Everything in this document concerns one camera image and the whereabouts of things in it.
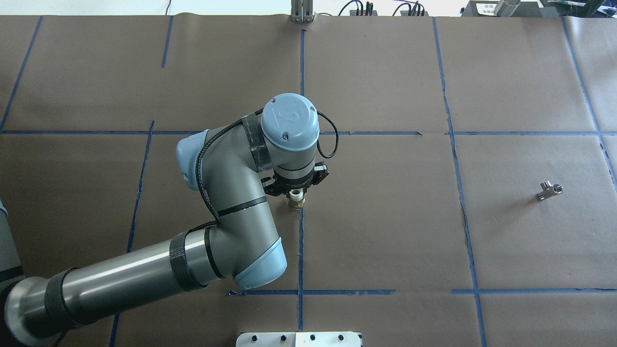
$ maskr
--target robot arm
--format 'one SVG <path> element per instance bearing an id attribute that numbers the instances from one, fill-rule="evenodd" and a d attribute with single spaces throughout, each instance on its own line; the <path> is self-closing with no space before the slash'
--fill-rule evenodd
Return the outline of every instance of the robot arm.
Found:
<path id="1" fill-rule="evenodd" d="M 306 189 L 328 174 L 324 162 L 315 163 L 317 117 L 308 99 L 291 93 L 273 98 L 261 115 L 243 117 L 201 161 L 203 188 L 219 224 L 50 279 L 12 283 L 0 328 L 16 343 L 42 346 L 59 332 L 224 278 L 233 277 L 243 290 L 274 281 L 287 262 L 266 194 L 285 194 L 299 208 Z M 178 143 L 178 164 L 191 189 L 199 186 L 197 156 L 220 130 Z M 271 169 L 272 177 L 260 178 Z"/>

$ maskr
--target label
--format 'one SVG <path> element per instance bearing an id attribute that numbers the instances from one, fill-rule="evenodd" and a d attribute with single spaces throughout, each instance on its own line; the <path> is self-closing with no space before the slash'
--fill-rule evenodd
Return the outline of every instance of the label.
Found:
<path id="1" fill-rule="evenodd" d="M 495 15 L 495 4 L 476 4 L 479 15 Z"/>

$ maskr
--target gray robot arm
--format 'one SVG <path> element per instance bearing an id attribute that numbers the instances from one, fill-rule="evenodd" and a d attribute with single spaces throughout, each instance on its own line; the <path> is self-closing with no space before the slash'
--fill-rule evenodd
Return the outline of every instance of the gray robot arm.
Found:
<path id="1" fill-rule="evenodd" d="M 219 224 L 50 279 L 11 283 L 0 328 L 16 343 L 42 346 L 59 332 L 224 278 L 233 277 L 243 290 L 275 280 L 287 263 L 266 194 L 285 194 L 298 208 L 306 189 L 328 174 L 325 163 L 315 163 L 317 117 L 309 100 L 291 93 L 273 98 L 261 115 L 243 117 L 201 160 L 203 188 Z M 178 144 L 180 169 L 194 190 L 197 155 L 221 129 Z M 272 177 L 260 178 L 271 169 Z M 10 237 L 7 226 L 0 228 Z"/>

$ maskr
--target white floor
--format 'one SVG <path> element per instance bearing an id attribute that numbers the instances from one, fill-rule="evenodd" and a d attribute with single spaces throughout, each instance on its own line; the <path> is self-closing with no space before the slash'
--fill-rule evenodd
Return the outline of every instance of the white floor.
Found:
<path id="1" fill-rule="evenodd" d="M 379 15 L 392 15 L 400 1 L 373 0 L 374 10 Z M 432 16 L 458 17 L 461 7 L 468 0 L 422 0 Z M 347 3 L 345 0 L 314 0 L 316 13 L 337 15 Z M 165 13 L 168 0 L 0 0 L 0 15 L 161 15 Z M 348 9 L 355 9 L 351 4 Z M 190 12 L 207 15 L 268 15 L 288 14 L 291 0 L 268 1 L 213 1 L 172 0 L 170 14 Z"/>

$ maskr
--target light blue cap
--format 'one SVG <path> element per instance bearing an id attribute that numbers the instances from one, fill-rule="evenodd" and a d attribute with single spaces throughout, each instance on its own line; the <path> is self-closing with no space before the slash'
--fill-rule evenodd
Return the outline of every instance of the light blue cap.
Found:
<path id="1" fill-rule="evenodd" d="M 9 216 L 9 213 L 6 211 L 6 208 L 4 207 L 4 205 L 2 205 L 2 200 L 0 200 L 0 211 L 3 211 L 7 217 Z"/>
<path id="2" fill-rule="evenodd" d="M 277 95 L 263 108 L 262 130 L 266 138 L 279 148 L 305 151 L 319 137 L 317 110 L 302 95 Z"/>
<path id="3" fill-rule="evenodd" d="M 195 164 L 197 164 L 197 155 L 204 147 L 205 137 L 208 135 L 208 130 L 183 138 L 176 146 L 176 159 L 182 178 L 186 185 L 192 190 L 198 190 L 197 177 L 195 176 Z"/>
<path id="4" fill-rule="evenodd" d="M 287 269 L 287 259 L 285 259 L 281 238 L 278 238 L 267 251 L 237 274 L 234 279 L 242 290 L 257 288 L 279 278 L 285 269 Z"/>

